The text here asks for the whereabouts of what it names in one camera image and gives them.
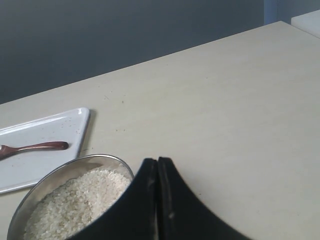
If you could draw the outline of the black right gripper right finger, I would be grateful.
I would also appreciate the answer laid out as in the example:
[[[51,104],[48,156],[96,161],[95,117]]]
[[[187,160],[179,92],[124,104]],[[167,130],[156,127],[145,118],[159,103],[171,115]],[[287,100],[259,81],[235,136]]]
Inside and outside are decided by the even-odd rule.
[[[157,161],[157,227],[160,240],[245,240],[211,212],[183,180],[172,159]]]

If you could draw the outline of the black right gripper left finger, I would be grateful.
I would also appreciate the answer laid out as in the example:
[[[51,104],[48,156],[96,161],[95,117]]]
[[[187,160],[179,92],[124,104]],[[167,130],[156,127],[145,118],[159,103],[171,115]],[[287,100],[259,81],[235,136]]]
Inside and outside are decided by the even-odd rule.
[[[158,163],[143,160],[121,197],[70,240],[154,240]]]

